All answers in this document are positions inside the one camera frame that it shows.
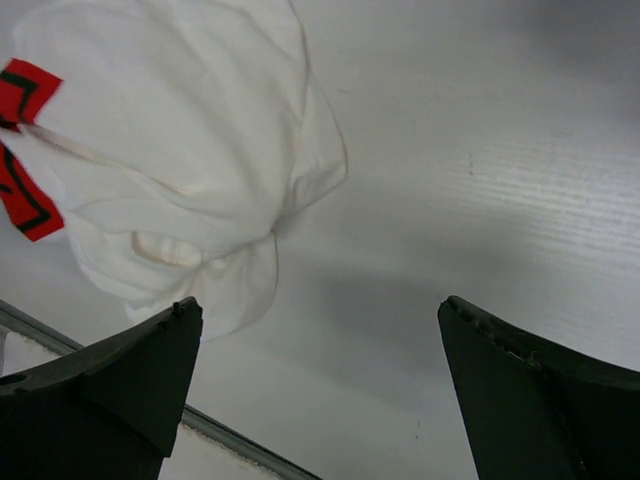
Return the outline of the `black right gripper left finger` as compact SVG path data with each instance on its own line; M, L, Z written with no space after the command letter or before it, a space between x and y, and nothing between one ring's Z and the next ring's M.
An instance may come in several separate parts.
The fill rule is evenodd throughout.
M2 478L157 478L175 445L202 329L202 309L189 297L2 377Z

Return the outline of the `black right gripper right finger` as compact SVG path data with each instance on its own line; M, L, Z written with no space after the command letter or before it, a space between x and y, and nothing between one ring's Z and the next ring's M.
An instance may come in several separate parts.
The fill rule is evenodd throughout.
M457 296L437 318L479 478L638 478L638 372Z

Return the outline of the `white t shirt red print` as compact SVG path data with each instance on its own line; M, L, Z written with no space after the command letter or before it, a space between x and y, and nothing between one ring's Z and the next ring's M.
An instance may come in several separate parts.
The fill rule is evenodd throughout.
M276 223L346 176L287 1L57 1L13 34L61 81L3 141L84 275L140 322L192 296L205 339L262 318Z

